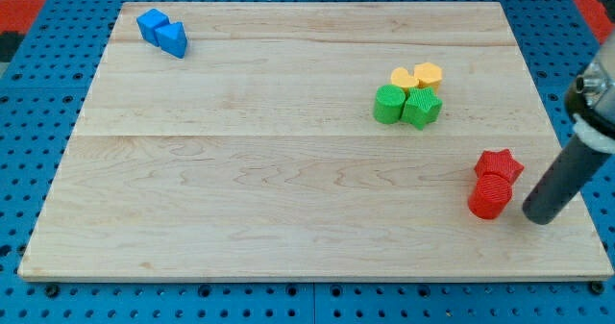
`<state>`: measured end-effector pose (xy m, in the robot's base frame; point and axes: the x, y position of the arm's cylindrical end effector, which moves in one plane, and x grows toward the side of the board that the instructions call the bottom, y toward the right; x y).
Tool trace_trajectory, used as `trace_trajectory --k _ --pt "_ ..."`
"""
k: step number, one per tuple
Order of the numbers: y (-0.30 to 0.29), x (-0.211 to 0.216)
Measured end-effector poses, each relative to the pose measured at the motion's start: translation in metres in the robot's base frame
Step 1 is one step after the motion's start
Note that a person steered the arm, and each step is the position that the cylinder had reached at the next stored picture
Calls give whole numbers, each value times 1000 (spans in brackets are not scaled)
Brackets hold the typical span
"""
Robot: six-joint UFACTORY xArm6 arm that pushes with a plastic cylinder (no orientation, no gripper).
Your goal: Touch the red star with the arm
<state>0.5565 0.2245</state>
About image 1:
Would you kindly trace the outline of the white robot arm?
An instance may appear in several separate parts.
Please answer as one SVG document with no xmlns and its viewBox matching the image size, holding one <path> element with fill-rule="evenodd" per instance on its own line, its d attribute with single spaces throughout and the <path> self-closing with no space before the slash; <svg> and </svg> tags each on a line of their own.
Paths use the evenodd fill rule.
<svg viewBox="0 0 615 324">
<path fill-rule="evenodd" d="M 614 36 L 602 44 L 594 60 L 577 76 L 568 99 L 574 131 L 591 149 L 614 153 Z"/>
</svg>

